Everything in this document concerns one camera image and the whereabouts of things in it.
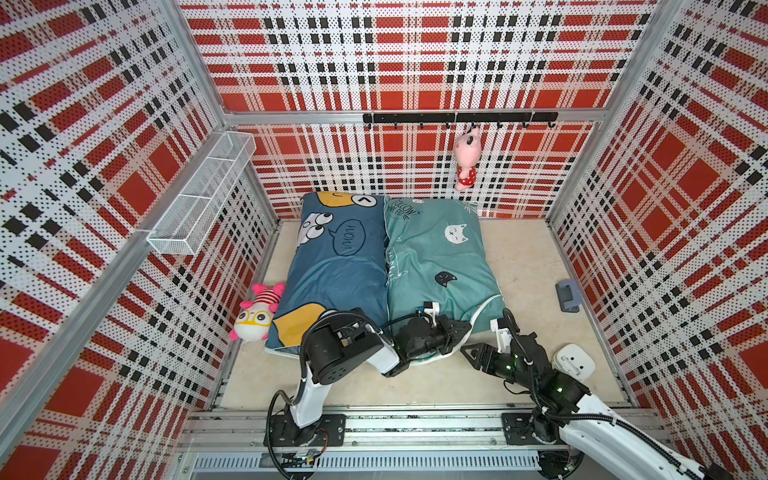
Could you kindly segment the green cat pillowcase pillow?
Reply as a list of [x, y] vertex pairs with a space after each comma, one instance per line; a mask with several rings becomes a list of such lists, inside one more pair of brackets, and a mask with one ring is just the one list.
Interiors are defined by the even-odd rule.
[[476, 206], [452, 199], [388, 198], [384, 206], [387, 302], [393, 320], [438, 302], [440, 314], [471, 321], [472, 334], [502, 317], [504, 297], [486, 258]]

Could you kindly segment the blue cartoon pillowcase pillow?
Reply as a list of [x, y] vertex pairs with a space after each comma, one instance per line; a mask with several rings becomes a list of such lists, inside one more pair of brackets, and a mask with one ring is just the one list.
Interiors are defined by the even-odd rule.
[[376, 325], [389, 320], [382, 196], [312, 192], [303, 197], [301, 225], [285, 290], [265, 348], [297, 356], [307, 329], [327, 310], [362, 309]]

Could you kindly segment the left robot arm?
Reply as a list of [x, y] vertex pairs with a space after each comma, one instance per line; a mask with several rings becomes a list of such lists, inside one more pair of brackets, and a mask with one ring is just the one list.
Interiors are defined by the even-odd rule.
[[340, 446], [346, 417], [323, 412], [332, 385], [364, 364], [390, 378], [412, 365], [448, 357], [473, 330], [471, 321], [422, 311], [399, 320], [405, 324], [391, 336], [360, 308], [323, 312], [299, 344], [301, 378], [296, 394], [292, 398], [283, 391], [275, 394], [285, 407], [268, 412], [264, 445]]

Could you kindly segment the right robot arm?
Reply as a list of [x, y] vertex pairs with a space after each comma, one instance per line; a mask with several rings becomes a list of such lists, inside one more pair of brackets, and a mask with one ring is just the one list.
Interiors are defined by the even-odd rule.
[[731, 479], [723, 467], [705, 467], [644, 433], [590, 389], [552, 366], [534, 333], [522, 335], [509, 309], [492, 323], [496, 344], [460, 347], [472, 367], [517, 384], [532, 398], [534, 432], [556, 436], [619, 479]]

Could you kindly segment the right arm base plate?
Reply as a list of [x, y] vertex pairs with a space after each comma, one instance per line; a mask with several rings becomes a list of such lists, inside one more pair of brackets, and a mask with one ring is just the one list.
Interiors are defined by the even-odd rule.
[[580, 442], [585, 437], [583, 431], [538, 409], [503, 413], [501, 422], [508, 446], [563, 449], [566, 445], [574, 446], [572, 440]]

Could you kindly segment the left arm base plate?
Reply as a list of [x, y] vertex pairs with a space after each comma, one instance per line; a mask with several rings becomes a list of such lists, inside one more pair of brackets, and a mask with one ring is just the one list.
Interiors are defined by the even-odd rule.
[[268, 422], [263, 445], [273, 447], [336, 447], [344, 443], [347, 416], [323, 414], [320, 419], [306, 427], [299, 428], [292, 416], [286, 413], [273, 415]]

